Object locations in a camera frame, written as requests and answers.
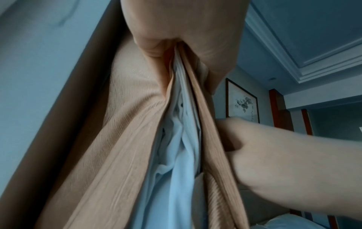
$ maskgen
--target framed artwork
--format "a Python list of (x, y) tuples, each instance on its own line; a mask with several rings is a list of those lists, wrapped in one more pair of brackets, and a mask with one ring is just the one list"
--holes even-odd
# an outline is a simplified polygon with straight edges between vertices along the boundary
[(226, 117), (239, 117), (259, 123), (258, 99), (226, 78)]

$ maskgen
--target ceiling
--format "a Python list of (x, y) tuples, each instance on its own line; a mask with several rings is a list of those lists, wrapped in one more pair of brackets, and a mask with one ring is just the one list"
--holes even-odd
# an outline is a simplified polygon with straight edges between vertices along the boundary
[(238, 65), (282, 94), (362, 74), (360, 9), (356, 0), (253, 0)]

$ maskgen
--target picture frame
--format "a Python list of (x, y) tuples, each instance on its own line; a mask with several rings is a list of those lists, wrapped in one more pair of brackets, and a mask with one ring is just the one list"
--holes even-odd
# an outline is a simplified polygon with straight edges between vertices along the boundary
[(226, 117), (239, 117), (260, 123), (258, 98), (226, 78)]

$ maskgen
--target hand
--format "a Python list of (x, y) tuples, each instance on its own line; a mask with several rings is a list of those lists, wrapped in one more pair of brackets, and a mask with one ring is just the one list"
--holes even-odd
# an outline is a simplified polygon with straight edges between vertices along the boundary
[(205, 88), (211, 94), (235, 67), (248, 0), (121, 0), (121, 5), (163, 94), (169, 83), (163, 54), (178, 41), (209, 68)]
[(284, 207), (362, 219), (362, 144), (244, 121), (216, 125), (237, 180)]

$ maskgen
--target light blue fabric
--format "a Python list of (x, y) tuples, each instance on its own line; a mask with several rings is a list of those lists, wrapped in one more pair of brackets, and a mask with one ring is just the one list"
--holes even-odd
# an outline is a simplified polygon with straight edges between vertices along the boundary
[(147, 174), (129, 224), (132, 229), (192, 227), (195, 177), (200, 173), (201, 128), (178, 50), (170, 106), (160, 125)]
[(324, 229), (324, 227), (303, 217), (285, 214), (269, 220), (265, 225), (255, 225), (250, 229)]

